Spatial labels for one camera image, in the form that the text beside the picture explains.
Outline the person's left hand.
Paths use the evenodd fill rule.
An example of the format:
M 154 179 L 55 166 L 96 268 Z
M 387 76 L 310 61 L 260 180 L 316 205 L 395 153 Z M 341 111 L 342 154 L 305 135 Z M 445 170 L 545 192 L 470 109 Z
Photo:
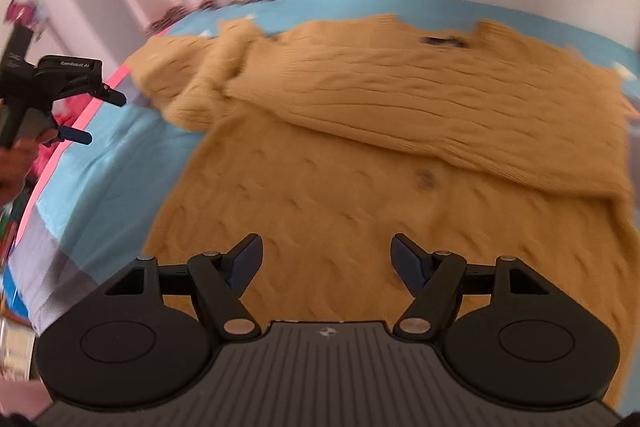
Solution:
M 0 156 L 0 206 L 16 199 L 24 188 L 26 176 L 38 156 L 41 144 L 58 136 L 50 129 L 36 139 L 18 140 L 11 148 L 2 147 Z

